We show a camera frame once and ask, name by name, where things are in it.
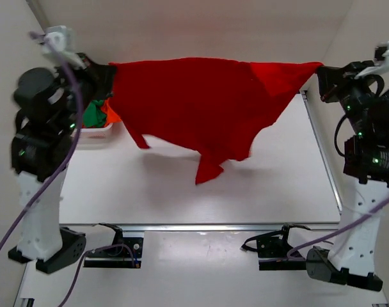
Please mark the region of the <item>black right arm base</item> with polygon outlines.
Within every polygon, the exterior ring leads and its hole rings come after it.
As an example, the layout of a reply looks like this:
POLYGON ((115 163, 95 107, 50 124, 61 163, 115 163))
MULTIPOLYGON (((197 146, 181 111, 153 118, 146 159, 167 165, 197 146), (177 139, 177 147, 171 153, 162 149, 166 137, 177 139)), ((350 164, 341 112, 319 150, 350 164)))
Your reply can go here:
POLYGON ((256 253, 260 271, 301 271, 314 273, 321 258, 302 249, 293 255, 302 261, 290 260, 287 253, 294 247, 312 240, 311 228, 301 224, 285 223, 279 230, 250 237, 244 241, 241 250, 256 253))

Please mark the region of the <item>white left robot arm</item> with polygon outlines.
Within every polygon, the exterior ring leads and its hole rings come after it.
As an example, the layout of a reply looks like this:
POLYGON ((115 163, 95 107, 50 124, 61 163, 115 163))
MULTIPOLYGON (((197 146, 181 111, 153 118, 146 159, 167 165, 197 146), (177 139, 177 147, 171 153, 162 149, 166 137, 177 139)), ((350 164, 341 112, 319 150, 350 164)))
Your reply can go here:
POLYGON ((18 105, 11 165, 24 208, 19 243, 8 257, 35 261, 52 274, 78 261, 86 236, 60 225, 60 198, 69 160, 81 134, 82 116, 95 99, 112 94, 116 68, 84 58, 85 67, 36 67, 17 81, 18 105))

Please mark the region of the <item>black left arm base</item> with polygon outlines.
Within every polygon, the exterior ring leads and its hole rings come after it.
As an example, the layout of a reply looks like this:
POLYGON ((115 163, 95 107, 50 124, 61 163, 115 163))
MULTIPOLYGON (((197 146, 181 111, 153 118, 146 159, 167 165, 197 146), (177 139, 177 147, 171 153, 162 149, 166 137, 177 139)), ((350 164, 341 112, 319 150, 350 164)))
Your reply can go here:
POLYGON ((109 248, 86 254, 83 267, 109 269, 140 269, 144 236, 142 233, 124 232, 119 226, 99 223, 114 233, 109 248))

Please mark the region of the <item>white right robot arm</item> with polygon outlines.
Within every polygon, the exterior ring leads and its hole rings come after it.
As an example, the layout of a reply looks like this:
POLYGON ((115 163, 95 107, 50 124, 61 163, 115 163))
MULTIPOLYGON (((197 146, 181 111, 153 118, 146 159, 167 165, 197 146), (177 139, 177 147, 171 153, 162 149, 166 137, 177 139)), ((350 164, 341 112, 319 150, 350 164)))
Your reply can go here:
POLYGON ((379 292, 374 250, 381 219, 380 203, 389 195, 389 89, 382 68, 370 61, 317 69, 319 95, 344 110, 354 134, 339 155, 344 175, 352 181, 338 232, 329 249, 312 244, 306 271, 312 279, 379 292))

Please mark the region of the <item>red t shirt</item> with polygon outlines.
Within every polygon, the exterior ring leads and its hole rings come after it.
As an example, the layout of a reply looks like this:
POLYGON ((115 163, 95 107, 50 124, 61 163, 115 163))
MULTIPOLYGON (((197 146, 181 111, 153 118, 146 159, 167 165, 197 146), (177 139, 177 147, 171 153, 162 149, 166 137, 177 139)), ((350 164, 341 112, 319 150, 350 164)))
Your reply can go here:
POLYGON ((196 184, 217 178, 228 160, 251 154, 319 62, 261 63, 180 58, 116 64, 109 104, 137 147, 153 136, 200 154, 196 184))

